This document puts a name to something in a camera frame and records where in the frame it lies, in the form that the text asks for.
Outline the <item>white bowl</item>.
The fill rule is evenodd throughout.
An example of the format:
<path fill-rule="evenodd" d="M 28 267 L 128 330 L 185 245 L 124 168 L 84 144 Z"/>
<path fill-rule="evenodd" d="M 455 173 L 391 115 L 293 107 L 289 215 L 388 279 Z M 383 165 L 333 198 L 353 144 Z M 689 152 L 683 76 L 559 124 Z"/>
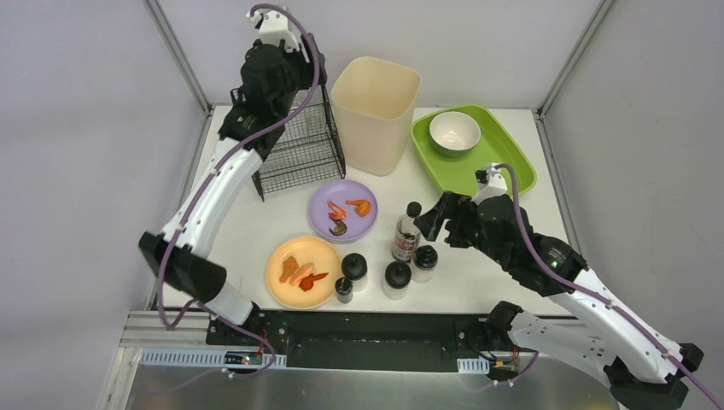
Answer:
<path fill-rule="evenodd" d="M 429 124 L 435 151 L 448 158 L 467 155 L 480 142 L 482 129 L 469 115 L 458 111 L 437 114 Z"/>

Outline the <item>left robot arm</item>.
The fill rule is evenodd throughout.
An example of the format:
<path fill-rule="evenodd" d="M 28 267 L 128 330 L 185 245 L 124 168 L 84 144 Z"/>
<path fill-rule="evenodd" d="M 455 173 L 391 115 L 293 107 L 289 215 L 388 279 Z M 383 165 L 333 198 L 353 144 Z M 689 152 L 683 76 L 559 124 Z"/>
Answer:
<path fill-rule="evenodd" d="M 256 305 L 207 257 L 241 188 L 325 81 L 324 57 L 312 35 L 303 37 L 301 47 L 254 42 L 204 176 L 161 233 L 146 231 L 138 243 L 158 291 L 168 284 L 233 325 L 243 325 Z"/>

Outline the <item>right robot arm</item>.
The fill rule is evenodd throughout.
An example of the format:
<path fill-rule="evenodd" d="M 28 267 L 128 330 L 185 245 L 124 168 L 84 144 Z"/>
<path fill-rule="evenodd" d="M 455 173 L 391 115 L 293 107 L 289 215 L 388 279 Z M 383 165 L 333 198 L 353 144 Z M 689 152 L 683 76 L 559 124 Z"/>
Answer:
<path fill-rule="evenodd" d="M 679 409 L 704 354 L 644 323 L 566 242 L 533 231 L 515 196 L 445 192 L 414 223 L 428 240 L 446 230 L 454 248 L 473 248 L 522 287 L 572 313 L 592 337 L 580 337 L 510 302 L 486 324 L 508 342 L 560 360 L 597 379 L 628 409 Z"/>

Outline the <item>glossy lid spice jar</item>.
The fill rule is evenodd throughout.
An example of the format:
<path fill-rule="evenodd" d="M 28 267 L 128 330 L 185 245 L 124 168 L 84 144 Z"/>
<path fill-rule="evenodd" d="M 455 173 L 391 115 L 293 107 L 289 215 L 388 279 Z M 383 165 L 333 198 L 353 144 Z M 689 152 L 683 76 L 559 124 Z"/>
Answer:
<path fill-rule="evenodd" d="M 412 255 L 412 281 L 422 284 L 431 280 L 439 256 L 431 245 L 418 247 Z"/>

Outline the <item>orange chicken drumstick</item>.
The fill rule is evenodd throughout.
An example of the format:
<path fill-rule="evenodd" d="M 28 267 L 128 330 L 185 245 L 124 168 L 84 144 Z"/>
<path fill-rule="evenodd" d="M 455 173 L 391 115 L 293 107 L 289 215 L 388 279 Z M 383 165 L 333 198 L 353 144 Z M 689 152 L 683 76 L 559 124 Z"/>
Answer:
<path fill-rule="evenodd" d="M 360 217 L 365 217 L 371 211 L 371 203 L 368 200 L 347 200 L 346 204 L 354 206 L 354 212 Z"/>

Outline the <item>green plastic tub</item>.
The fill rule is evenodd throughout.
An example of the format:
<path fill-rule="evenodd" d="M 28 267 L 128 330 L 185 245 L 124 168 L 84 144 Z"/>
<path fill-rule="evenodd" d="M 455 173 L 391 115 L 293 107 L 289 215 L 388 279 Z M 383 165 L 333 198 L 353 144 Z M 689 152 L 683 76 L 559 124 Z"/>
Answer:
<path fill-rule="evenodd" d="M 469 154 L 447 158 L 434 148 L 430 126 L 439 114 L 457 112 L 472 118 L 481 129 L 481 140 Z M 520 194 L 530 191 L 537 183 L 537 173 L 526 154 L 511 134 L 486 108 L 462 105 L 427 114 L 412 122 L 412 142 L 417 156 L 432 183 L 439 191 L 453 191 L 468 196 L 478 190 L 475 172 L 493 163 L 507 163 L 514 167 Z"/>

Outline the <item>black lid spice jar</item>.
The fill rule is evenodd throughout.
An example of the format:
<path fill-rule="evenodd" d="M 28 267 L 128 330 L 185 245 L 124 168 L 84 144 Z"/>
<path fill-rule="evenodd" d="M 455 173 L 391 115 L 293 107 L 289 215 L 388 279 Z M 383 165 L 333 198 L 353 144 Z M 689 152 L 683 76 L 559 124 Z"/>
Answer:
<path fill-rule="evenodd" d="M 359 253 L 351 253 L 342 258 L 342 274 L 352 283 L 352 292 L 362 291 L 368 283 L 366 258 Z"/>

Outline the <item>dark brown shrimp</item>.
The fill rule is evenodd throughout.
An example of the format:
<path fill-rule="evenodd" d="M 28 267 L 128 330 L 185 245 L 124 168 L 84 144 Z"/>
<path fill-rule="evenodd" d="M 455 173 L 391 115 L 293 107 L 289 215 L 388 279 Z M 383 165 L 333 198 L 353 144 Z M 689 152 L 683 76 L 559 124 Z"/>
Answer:
<path fill-rule="evenodd" d="M 333 220 L 334 225 L 329 229 L 330 234 L 339 237 L 347 232 L 347 225 L 343 220 Z"/>

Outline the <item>purple plate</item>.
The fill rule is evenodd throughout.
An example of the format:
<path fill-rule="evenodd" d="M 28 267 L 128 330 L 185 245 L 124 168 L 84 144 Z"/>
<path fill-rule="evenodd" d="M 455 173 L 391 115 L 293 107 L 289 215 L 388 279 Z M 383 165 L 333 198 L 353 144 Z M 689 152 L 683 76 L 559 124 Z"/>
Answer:
<path fill-rule="evenodd" d="M 377 199 L 366 185 L 341 179 L 324 184 L 312 194 L 307 217 L 319 236 L 349 243 L 371 231 L 377 211 Z"/>

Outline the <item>orange shrimp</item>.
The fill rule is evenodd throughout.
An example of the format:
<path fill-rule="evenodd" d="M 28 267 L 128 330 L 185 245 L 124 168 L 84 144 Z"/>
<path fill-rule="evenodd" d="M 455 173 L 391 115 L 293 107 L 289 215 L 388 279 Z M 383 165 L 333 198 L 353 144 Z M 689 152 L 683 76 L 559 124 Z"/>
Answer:
<path fill-rule="evenodd" d="M 347 216 L 346 211 L 340 206 L 336 205 L 332 201 L 327 201 L 327 206 L 330 210 L 329 217 L 332 220 L 344 220 Z"/>

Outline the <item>small pepper shaker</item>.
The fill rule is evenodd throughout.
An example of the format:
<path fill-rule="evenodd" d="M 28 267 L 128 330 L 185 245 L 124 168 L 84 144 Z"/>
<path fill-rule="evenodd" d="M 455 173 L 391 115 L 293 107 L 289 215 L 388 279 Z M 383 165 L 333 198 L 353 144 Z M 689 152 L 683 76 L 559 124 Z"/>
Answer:
<path fill-rule="evenodd" d="M 348 304 L 353 299 L 353 282 L 341 277 L 335 282 L 336 298 L 342 304 Z"/>

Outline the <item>pink sausage slice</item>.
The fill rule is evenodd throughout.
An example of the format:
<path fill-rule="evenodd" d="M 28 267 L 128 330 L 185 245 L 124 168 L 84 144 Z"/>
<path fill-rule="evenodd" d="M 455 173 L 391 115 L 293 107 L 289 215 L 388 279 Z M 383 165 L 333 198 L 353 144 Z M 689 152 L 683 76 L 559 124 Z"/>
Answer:
<path fill-rule="evenodd" d="M 290 279 L 289 284 L 291 286 L 297 286 L 299 282 L 305 277 L 310 274 L 315 273 L 315 265 L 313 263 L 307 263 L 305 265 L 302 265 L 299 267 L 299 269 L 294 273 Z"/>

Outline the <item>red shrimp piece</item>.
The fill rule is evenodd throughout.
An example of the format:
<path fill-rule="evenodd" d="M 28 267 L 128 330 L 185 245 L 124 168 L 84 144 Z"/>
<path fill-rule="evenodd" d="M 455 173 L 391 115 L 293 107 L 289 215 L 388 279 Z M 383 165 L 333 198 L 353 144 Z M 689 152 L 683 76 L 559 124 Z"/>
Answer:
<path fill-rule="evenodd" d="M 310 274 L 308 276 L 305 276 L 300 282 L 299 282 L 299 288 L 303 291 L 309 291 L 313 288 L 314 284 L 326 278 L 329 274 L 327 272 L 318 273 L 318 274 Z"/>

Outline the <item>fried chicken piece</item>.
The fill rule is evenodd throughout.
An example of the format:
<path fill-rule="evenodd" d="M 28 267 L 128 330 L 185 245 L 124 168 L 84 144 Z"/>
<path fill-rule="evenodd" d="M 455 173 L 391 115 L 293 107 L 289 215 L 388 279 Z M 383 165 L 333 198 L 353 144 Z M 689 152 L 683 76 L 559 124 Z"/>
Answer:
<path fill-rule="evenodd" d="M 289 256 L 283 261 L 282 274 L 279 277 L 280 283 L 286 283 L 290 277 L 299 269 L 298 261 L 294 256 Z"/>

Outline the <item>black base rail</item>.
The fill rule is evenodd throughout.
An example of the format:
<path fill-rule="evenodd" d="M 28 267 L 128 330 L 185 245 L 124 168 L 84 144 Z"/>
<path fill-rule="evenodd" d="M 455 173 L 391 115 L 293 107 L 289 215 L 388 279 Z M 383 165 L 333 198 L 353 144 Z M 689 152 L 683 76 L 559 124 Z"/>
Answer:
<path fill-rule="evenodd" d="M 502 359 L 514 345 L 485 314 L 260 310 L 244 329 L 265 337 L 288 367 L 456 372 L 458 361 Z"/>

